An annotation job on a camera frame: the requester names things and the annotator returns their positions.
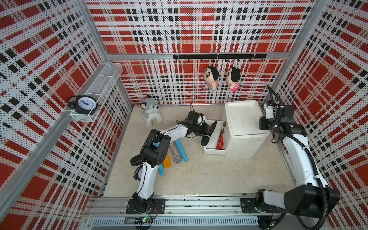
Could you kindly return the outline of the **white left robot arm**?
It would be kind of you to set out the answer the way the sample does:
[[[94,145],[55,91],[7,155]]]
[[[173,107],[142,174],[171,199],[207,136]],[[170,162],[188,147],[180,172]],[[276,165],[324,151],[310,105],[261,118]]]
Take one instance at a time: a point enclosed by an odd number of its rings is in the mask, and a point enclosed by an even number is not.
[[[201,113],[190,111],[188,116],[175,126],[157,130],[152,129],[148,134],[139,155],[130,160],[132,166],[139,168],[135,172],[135,179],[140,185],[132,195],[132,206],[137,212],[149,213],[153,208],[154,182],[159,166],[166,159],[169,145],[180,138],[194,134],[201,137],[201,145],[207,146],[212,133],[215,131],[217,121],[208,123],[208,120]]]

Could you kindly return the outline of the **white bottom drawer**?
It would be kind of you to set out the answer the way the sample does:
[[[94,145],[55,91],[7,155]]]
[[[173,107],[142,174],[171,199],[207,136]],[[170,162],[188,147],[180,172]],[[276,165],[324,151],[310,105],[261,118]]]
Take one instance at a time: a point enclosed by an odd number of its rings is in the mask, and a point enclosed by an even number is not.
[[[216,127],[212,133],[212,135],[210,136],[209,142],[208,144],[204,147],[204,153],[205,155],[221,155],[221,156],[225,156],[226,155],[226,151],[224,149],[224,147],[222,147],[221,149],[217,149],[217,144],[219,142],[219,137],[221,135],[221,131],[223,130],[223,122],[222,121],[217,121]]]

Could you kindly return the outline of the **orange microphone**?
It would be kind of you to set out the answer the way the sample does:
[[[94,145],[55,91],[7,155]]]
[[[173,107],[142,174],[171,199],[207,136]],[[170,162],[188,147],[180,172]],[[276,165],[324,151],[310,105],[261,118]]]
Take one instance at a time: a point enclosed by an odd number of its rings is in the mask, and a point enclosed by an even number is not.
[[[171,167],[171,160],[169,158],[169,154],[166,154],[166,157],[163,161],[163,167],[164,168],[170,168]]]

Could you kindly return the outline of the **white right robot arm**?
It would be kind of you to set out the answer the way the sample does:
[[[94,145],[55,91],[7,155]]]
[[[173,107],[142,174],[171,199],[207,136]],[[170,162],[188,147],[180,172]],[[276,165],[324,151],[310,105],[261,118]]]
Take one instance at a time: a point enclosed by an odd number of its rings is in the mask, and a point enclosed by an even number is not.
[[[305,230],[319,230],[340,200],[340,193],[329,186],[318,169],[310,151],[304,127],[293,118],[294,107],[266,104],[265,116],[259,119],[259,128],[278,135],[289,153],[296,187],[287,192],[258,190],[254,207],[259,212],[276,208],[284,217],[296,216]]]

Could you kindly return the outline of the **silver rhinestone microphone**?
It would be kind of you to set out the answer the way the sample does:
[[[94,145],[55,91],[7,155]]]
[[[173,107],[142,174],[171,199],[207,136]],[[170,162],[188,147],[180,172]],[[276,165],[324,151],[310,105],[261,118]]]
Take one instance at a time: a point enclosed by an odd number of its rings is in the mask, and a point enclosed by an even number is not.
[[[173,141],[170,143],[170,150],[173,154],[173,159],[174,159],[174,162],[176,164],[179,164],[181,163],[181,161],[183,160],[182,156],[181,156],[181,153],[176,145],[176,143]]]

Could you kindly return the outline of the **black glasses case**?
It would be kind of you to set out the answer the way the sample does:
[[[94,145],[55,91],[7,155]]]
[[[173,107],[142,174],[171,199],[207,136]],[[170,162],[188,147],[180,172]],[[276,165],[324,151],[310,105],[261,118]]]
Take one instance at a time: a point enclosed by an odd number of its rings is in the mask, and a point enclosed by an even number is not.
[[[137,156],[131,158],[131,160],[130,160],[130,164],[133,167],[141,165],[142,162],[143,162],[143,159],[142,159],[142,156],[141,155],[137,155]]]

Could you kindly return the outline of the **blue microphone from drawer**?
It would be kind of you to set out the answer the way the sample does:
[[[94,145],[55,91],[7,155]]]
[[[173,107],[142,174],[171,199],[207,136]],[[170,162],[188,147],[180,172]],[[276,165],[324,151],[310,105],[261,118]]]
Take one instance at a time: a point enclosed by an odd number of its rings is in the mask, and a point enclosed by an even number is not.
[[[177,139],[177,140],[175,140],[174,142],[175,142],[175,144],[177,145],[177,148],[178,148],[179,153],[181,154],[181,156],[182,156],[183,160],[187,163],[187,162],[188,162],[188,157],[187,157],[187,154],[186,154],[186,152],[185,152],[185,150],[184,150],[184,147],[182,146],[182,144],[181,144],[180,140],[179,140],[179,139]]]

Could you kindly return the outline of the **red rhinestone microphone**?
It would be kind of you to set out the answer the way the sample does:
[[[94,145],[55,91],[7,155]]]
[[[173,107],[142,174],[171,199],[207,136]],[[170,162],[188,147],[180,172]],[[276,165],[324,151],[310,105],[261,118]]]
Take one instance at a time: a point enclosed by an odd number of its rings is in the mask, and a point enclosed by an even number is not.
[[[216,149],[218,149],[218,150],[223,149],[223,145],[224,145],[223,133],[224,133],[224,129],[221,129],[221,131],[219,133],[217,146],[216,146]]]

